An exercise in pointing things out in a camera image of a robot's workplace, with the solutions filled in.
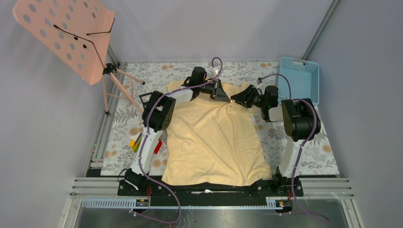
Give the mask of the yellow shirt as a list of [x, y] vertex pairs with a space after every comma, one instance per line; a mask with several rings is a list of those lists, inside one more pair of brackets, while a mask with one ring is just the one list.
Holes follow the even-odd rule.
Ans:
[[169, 185], [204, 182], [249, 186], [270, 178], [252, 116], [258, 109], [211, 100], [206, 94], [178, 104], [167, 128]]

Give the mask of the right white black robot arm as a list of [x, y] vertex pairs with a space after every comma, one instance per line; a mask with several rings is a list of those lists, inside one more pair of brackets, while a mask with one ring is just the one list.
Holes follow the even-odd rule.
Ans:
[[278, 88], [270, 85], [263, 94], [250, 85], [230, 97], [235, 103], [261, 110], [266, 122], [283, 122], [287, 146], [280, 165], [272, 176], [270, 187], [280, 196], [286, 195], [296, 184], [296, 172], [305, 144], [320, 132], [321, 123], [310, 99], [287, 99], [278, 104]]

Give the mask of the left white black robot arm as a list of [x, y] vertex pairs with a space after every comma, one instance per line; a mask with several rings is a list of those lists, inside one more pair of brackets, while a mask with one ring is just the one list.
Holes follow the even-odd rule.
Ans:
[[222, 67], [214, 68], [213, 73], [214, 78], [207, 79], [206, 70], [196, 66], [191, 76], [186, 78], [178, 89], [165, 94], [159, 91], [149, 94], [151, 97], [142, 115], [144, 121], [142, 138], [137, 140], [139, 142], [137, 155], [125, 173], [125, 182], [135, 195], [142, 195], [147, 191], [146, 175], [150, 170], [154, 150], [163, 131], [170, 125], [176, 106], [194, 100], [200, 93], [209, 94], [213, 100], [230, 102], [219, 80]]

